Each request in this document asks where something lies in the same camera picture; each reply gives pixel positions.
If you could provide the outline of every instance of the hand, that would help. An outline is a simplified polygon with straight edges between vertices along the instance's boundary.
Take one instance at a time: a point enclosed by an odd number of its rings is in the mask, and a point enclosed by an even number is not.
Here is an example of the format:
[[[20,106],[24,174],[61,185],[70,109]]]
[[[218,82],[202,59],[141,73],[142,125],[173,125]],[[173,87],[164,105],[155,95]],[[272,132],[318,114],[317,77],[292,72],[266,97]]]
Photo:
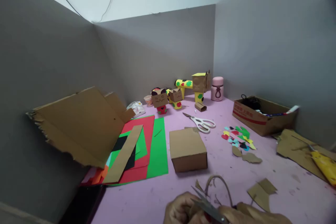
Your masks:
[[[168,203],[163,224],[208,224],[209,222],[206,220],[202,211],[194,214],[192,219],[188,222],[189,211],[194,205],[192,199],[200,200],[195,195],[185,192]]]
[[[228,206],[218,208],[219,212],[231,224],[292,224],[288,218],[281,214],[262,212],[243,202],[237,204],[237,209]]]

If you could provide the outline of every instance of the gray partition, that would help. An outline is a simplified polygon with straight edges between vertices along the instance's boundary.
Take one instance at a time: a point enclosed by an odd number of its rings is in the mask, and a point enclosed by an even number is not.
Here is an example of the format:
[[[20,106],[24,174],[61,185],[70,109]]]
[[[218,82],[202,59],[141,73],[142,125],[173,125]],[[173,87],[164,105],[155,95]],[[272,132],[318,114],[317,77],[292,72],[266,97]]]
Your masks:
[[[128,103],[213,69],[215,5],[97,24]]]
[[[46,144],[25,113],[94,85],[113,91],[114,77],[85,19],[54,0],[0,3],[0,202],[56,223],[87,168]]]
[[[214,72],[230,99],[300,105],[296,130],[331,147],[336,135],[335,0],[222,0]]]

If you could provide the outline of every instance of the pink bottle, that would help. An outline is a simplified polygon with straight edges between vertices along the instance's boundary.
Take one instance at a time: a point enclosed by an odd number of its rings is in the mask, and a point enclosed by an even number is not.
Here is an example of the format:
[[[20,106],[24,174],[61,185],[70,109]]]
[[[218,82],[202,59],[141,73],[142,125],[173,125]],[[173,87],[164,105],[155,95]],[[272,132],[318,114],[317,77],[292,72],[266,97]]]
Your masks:
[[[223,92],[224,92],[224,78],[223,77],[214,77],[212,79],[212,87],[211,87],[211,100],[216,102],[223,100]]]

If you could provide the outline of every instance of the white scissors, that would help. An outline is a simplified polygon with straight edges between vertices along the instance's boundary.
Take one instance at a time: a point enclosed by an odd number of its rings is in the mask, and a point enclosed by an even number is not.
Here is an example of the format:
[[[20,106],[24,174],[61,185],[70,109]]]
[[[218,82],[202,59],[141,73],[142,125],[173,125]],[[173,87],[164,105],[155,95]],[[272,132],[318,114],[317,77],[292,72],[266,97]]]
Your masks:
[[[216,127],[216,124],[213,121],[211,121],[211,120],[197,118],[197,117],[188,115],[186,113],[183,113],[183,114],[186,117],[189,117],[196,124],[197,128],[200,131],[202,131],[203,133],[205,133],[205,134],[210,133],[210,129],[209,128],[215,128]]]

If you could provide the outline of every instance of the scissors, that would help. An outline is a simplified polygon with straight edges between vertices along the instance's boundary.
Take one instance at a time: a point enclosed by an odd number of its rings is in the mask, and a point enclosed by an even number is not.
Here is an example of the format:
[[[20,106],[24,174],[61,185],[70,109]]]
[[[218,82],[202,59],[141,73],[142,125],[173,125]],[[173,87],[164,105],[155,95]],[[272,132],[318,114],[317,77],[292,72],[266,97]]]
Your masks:
[[[183,114],[186,117],[189,117],[196,124],[197,128],[200,131],[202,131],[203,133],[205,133],[205,134],[210,133],[210,129],[209,128],[215,128],[216,127],[216,124],[213,121],[211,121],[211,120],[197,118],[197,117],[188,115],[186,113],[183,113]]]
[[[204,210],[204,212],[209,214],[213,219],[218,221],[220,224],[229,224],[229,222],[228,222],[228,220],[226,219],[225,216],[221,215],[219,213],[219,211],[213,205],[211,205],[211,203],[200,192],[198,192],[193,186],[192,186],[192,188],[195,190],[197,195],[201,198],[201,201],[196,201],[196,200],[192,199],[192,201],[197,206],[202,208]]]

